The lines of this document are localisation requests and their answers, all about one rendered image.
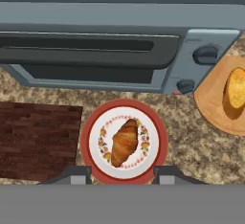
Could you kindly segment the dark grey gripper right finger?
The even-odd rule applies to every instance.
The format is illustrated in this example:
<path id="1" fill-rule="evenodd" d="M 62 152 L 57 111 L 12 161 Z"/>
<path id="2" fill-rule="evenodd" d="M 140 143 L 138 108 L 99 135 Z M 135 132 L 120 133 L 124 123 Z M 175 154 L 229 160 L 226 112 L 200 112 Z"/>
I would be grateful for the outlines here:
<path id="1" fill-rule="evenodd" d="M 153 173 L 155 185 L 205 184 L 203 181 L 185 175 L 175 166 L 157 166 L 153 169 Z"/>

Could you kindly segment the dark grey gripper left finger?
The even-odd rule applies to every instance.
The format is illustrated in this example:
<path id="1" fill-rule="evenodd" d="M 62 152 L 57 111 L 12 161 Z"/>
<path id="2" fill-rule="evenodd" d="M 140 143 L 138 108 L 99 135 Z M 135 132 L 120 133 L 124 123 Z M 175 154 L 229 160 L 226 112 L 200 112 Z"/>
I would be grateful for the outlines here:
<path id="1" fill-rule="evenodd" d="M 41 185 L 91 185 L 91 175 L 91 167 L 69 166 L 58 176 L 41 182 Z"/>

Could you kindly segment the golden brown croissant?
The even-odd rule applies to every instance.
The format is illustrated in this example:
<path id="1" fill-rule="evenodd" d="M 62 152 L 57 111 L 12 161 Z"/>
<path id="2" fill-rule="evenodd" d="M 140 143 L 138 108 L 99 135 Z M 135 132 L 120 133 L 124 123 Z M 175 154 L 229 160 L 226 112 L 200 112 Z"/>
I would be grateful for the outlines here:
<path id="1" fill-rule="evenodd" d="M 111 164 L 119 168 L 138 146 L 138 125 L 129 119 L 113 136 Z"/>

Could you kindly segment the dark wooden cutting board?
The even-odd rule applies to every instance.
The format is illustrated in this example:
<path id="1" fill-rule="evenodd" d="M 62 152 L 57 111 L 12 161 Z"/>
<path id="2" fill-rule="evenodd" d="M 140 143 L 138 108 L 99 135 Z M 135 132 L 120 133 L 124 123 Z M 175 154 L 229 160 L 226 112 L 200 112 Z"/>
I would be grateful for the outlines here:
<path id="1" fill-rule="evenodd" d="M 76 163 L 82 108 L 0 101 L 0 178 L 45 181 Z"/>

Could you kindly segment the red rimmed floral plate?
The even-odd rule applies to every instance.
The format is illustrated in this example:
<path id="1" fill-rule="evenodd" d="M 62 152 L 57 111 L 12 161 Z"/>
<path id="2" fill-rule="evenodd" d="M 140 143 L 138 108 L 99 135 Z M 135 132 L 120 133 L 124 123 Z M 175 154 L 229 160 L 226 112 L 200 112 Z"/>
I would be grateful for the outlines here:
<path id="1" fill-rule="evenodd" d="M 103 184 L 146 184 L 165 163 L 168 137 L 146 104 L 127 99 L 97 108 L 82 129 L 80 150 L 92 176 Z"/>

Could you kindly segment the small black toaster oven knob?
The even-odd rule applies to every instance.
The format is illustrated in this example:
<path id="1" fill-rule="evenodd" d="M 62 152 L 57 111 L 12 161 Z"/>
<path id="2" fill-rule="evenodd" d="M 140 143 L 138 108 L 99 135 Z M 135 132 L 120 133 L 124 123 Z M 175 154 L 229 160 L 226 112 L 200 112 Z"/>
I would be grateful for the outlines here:
<path id="1" fill-rule="evenodd" d="M 193 91 L 195 83 L 191 79 L 183 79 L 178 81 L 176 86 L 180 93 L 187 94 Z"/>

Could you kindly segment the round light wooden plate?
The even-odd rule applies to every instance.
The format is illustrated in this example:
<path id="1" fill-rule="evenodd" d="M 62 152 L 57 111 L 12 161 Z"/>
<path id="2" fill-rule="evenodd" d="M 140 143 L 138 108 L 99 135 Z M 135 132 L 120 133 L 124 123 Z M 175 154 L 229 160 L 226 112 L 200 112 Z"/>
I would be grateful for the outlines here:
<path id="1" fill-rule="evenodd" d="M 230 72 L 245 69 L 245 57 L 224 56 L 213 67 L 194 92 L 200 113 L 216 128 L 238 136 L 245 136 L 245 110 L 237 120 L 231 120 L 223 109 L 223 91 Z"/>

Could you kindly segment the yellow round pastry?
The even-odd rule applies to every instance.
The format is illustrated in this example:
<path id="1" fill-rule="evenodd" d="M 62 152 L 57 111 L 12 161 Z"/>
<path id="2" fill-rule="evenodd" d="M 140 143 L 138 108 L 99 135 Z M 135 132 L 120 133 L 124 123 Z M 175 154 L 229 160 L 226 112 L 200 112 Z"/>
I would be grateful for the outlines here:
<path id="1" fill-rule="evenodd" d="M 231 120 L 236 120 L 245 109 L 245 69 L 231 71 L 223 92 L 223 108 Z"/>

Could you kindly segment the dark toaster oven door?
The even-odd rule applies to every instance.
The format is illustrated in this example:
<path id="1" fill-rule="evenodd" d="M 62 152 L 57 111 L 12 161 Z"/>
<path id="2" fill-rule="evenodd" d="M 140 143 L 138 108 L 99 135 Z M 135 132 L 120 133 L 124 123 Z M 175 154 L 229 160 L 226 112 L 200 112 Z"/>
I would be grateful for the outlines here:
<path id="1" fill-rule="evenodd" d="M 164 69 L 177 35 L 0 32 L 0 63 Z"/>

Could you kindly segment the grey toaster oven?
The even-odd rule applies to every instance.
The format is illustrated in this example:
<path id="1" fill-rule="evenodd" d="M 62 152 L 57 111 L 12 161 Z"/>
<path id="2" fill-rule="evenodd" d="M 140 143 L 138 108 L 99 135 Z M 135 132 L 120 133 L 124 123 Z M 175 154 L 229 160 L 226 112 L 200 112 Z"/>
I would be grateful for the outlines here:
<path id="1" fill-rule="evenodd" d="M 27 86 L 189 94 L 245 33 L 244 5 L 0 3 L 0 67 Z"/>

